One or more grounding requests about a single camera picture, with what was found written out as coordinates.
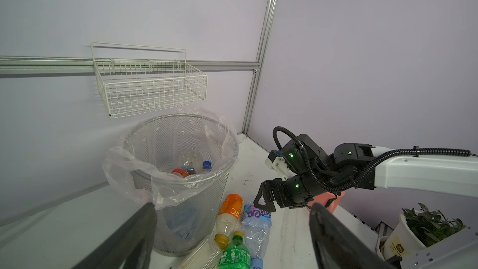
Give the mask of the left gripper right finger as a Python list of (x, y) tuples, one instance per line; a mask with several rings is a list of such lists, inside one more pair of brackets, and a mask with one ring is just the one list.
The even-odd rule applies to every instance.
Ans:
[(309, 227), (320, 269), (392, 269), (321, 204), (310, 208)]

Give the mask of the green Sprite bottle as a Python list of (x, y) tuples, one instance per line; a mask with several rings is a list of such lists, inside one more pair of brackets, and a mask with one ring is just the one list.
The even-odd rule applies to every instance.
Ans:
[(249, 269), (250, 265), (251, 256), (244, 243), (243, 233), (236, 231), (219, 260), (218, 269)]

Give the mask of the clear plastic bin liner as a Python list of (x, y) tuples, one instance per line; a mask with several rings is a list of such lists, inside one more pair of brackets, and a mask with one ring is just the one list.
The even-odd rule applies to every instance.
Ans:
[[(212, 171), (180, 178), (179, 158), (196, 149)], [(118, 192), (157, 210), (175, 207), (227, 180), (239, 156), (237, 132), (228, 119), (203, 108), (149, 118), (107, 151), (103, 171)]]

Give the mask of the large crushed blue label bottle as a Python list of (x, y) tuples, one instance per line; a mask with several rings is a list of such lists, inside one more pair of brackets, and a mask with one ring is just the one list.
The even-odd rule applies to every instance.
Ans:
[(251, 256), (251, 269), (263, 269), (272, 227), (271, 214), (246, 204), (242, 219), (245, 245)]

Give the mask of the pink spray bottle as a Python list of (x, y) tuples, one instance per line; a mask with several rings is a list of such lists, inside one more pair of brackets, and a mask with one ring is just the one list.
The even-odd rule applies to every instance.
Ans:
[(314, 204), (320, 204), (324, 206), (331, 214), (336, 210), (337, 206), (341, 202), (345, 192), (338, 194), (324, 193), (316, 196), (311, 202), (308, 202), (307, 206), (312, 208)]

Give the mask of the round red cap bottle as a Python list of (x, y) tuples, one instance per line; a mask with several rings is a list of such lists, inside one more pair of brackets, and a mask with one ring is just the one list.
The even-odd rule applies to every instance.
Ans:
[(202, 155), (196, 149), (191, 149), (179, 158), (178, 165), (171, 173), (180, 178), (202, 174), (203, 164), (204, 160)]

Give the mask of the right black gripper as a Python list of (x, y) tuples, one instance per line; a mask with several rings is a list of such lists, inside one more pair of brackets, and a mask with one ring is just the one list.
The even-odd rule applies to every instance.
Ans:
[(297, 174), (285, 181), (276, 178), (262, 182), (253, 204), (257, 209), (274, 213), (275, 202), (280, 208), (294, 209), (304, 207), (316, 195), (316, 181), (309, 174)]

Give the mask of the blue cap water bottle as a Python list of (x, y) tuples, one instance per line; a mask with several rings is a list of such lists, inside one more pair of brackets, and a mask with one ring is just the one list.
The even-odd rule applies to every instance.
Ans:
[(210, 173), (212, 171), (212, 163), (210, 161), (204, 161), (203, 162), (203, 167), (202, 167), (202, 172), (204, 174)]

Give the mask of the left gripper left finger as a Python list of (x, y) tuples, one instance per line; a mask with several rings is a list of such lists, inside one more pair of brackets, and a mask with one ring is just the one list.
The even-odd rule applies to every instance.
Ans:
[(147, 269), (151, 262), (157, 216), (147, 203), (80, 261), (76, 269)]

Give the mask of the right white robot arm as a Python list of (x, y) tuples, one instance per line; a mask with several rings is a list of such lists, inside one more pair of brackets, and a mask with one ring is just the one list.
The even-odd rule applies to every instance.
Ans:
[(403, 188), (478, 195), (478, 156), (466, 149), (389, 149), (343, 143), (327, 154), (307, 134), (273, 128), (277, 146), (266, 158), (278, 177), (260, 184), (253, 205), (266, 212), (277, 207), (307, 207), (316, 196), (339, 196), (349, 189)]

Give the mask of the grey mesh waste bin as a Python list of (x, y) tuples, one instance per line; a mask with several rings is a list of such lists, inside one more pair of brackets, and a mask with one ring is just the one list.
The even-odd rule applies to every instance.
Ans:
[(188, 254), (214, 228), (239, 155), (234, 127), (214, 114), (161, 115), (136, 125), (121, 145), (136, 162), (134, 188), (148, 191), (155, 205), (154, 248)]

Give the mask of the potted green plant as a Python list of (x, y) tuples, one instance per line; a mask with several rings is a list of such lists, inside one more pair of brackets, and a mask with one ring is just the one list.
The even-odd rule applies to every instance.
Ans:
[(418, 210), (402, 209), (398, 225), (379, 246), (384, 259), (411, 256), (467, 227), (462, 220), (447, 218), (440, 210), (431, 210), (422, 203), (418, 205)]

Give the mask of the orange label juice bottle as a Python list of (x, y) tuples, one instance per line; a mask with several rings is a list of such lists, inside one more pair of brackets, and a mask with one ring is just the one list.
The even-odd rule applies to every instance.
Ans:
[(226, 249), (240, 221), (244, 200), (238, 194), (229, 194), (219, 209), (215, 223), (214, 242)]

